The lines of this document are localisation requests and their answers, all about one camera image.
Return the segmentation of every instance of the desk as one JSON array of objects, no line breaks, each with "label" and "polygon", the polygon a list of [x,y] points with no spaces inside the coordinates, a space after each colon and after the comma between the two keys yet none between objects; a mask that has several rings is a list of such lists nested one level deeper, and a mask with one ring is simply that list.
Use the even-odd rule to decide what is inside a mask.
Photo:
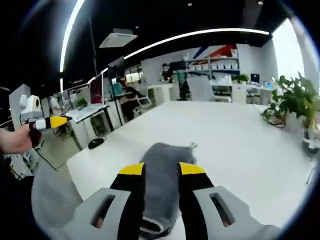
[{"label": "desk", "polygon": [[[67,161],[74,184],[86,200],[110,187],[117,173],[136,164],[152,144],[188,146],[215,186],[224,186],[250,207],[263,224],[283,227],[307,192],[312,163],[301,139],[265,122],[253,104],[171,101],[135,118]],[[185,239],[181,217],[167,240]]]},{"label": "desk", "polygon": [[173,83],[154,84],[148,86],[148,89],[153,89],[156,106],[159,106],[166,102],[170,102],[172,100],[170,96],[172,95],[171,89],[173,89],[173,87]]},{"label": "desk", "polygon": [[74,131],[75,137],[80,144],[82,149],[88,146],[88,143],[92,140],[97,138],[96,133],[91,125],[90,117],[99,112],[103,111],[105,115],[105,119],[109,126],[110,132],[114,130],[114,126],[110,119],[109,113],[107,111],[108,105],[103,105],[100,103],[91,104],[84,109],[78,110],[73,109],[68,111],[65,115],[72,117],[70,124]]},{"label": "desk", "polygon": [[271,100],[272,89],[265,86],[257,86],[251,84],[236,84],[236,83],[224,83],[219,84],[213,80],[210,80],[210,85],[213,87],[232,87],[232,102],[233,103],[246,103],[247,90],[256,89],[260,91],[260,104],[268,105]]}]

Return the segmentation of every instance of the ceiling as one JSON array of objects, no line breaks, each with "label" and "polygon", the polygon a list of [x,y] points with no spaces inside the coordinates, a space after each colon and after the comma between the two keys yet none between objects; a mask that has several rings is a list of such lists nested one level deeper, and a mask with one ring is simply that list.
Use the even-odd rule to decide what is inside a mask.
[{"label": "ceiling", "polygon": [[[65,30],[76,0],[6,1],[13,13],[6,26],[5,77],[0,86],[1,116],[10,115],[8,94],[25,83],[31,93],[47,97],[86,83],[95,76],[92,35],[98,72],[111,61],[147,45],[179,34],[213,28],[250,28],[273,32],[287,16],[276,0],[86,0],[76,17],[66,50],[63,74],[59,73]],[[113,28],[130,29],[138,37],[124,47],[99,46]],[[141,52],[125,64],[130,67],[146,58],[211,45],[250,44],[260,47],[272,36],[256,33],[216,32],[173,40]]]}]

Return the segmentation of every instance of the gray cloth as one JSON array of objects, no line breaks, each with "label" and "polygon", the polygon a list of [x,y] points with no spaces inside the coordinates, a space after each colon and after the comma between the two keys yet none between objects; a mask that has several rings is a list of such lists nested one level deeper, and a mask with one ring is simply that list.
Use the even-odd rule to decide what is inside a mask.
[{"label": "gray cloth", "polygon": [[154,239],[167,235],[174,226],[179,210],[179,162],[195,164],[189,147],[155,143],[140,163],[146,165],[145,208],[140,230],[144,237]]}]

